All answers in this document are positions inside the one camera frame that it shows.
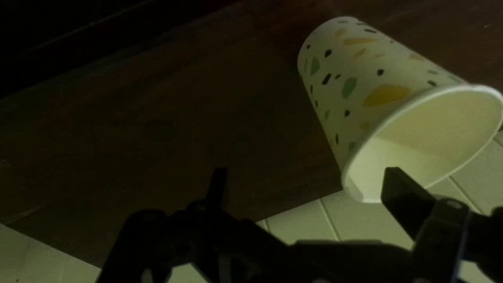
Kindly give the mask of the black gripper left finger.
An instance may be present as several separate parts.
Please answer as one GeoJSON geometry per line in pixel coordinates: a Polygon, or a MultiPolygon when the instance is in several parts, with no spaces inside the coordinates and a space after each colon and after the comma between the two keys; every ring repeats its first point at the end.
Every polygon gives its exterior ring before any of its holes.
{"type": "Polygon", "coordinates": [[[142,209],[128,216],[98,283],[169,283],[191,264],[208,283],[287,283],[287,245],[250,220],[224,210],[228,169],[216,168],[206,194],[167,215],[142,209]]]}

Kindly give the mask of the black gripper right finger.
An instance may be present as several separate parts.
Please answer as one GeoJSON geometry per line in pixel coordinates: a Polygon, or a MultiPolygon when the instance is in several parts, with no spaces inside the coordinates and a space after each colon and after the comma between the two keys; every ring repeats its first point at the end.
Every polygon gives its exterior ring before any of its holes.
{"type": "Polygon", "coordinates": [[[503,283],[503,207],[474,212],[452,196],[436,198],[400,166],[384,172],[381,201],[414,238],[411,265],[428,283],[458,283],[464,260],[503,283]]]}

